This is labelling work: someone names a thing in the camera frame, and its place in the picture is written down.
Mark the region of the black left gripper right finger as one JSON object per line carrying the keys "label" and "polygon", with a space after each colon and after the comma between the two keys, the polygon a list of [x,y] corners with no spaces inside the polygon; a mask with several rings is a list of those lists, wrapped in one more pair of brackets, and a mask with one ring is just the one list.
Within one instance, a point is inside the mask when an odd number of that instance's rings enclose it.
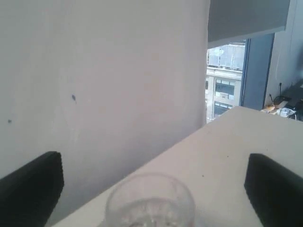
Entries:
{"label": "black left gripper right finger", "polygon": [[244,188],[264,227],[303,225],[303,179],[269,157],[249,156]]}

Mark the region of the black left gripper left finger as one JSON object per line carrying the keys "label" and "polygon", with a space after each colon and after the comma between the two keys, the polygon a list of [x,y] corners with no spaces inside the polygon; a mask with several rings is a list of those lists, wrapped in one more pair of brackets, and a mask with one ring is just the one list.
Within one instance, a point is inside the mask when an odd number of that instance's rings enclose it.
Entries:
{"label": "black left gripper left finger", "polygon": [[44,227],[64,187],[62,156],[48,151],[0,180],[0,225]]}

